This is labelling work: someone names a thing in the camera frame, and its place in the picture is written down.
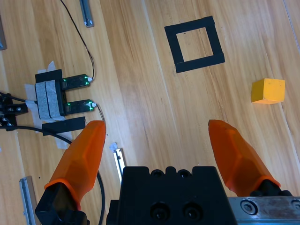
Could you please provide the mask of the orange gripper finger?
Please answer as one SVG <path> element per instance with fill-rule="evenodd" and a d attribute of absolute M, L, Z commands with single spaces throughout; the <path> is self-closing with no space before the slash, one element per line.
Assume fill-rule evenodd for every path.
<path fill-rule="evenodd" d="M 105 122 L 94 120 L 65 150 L 35 209 L 41 224 L 90 224 L 81 210 L 81 200 L 98 177 L 105 137 Z"/>
<path fill-rule="evenodd" d="M 236 128 L 222 120 L 209 120 L 209 136 L 222 179 L 238 197 L 292 196 L 290 191 L 281 190 Z"/>

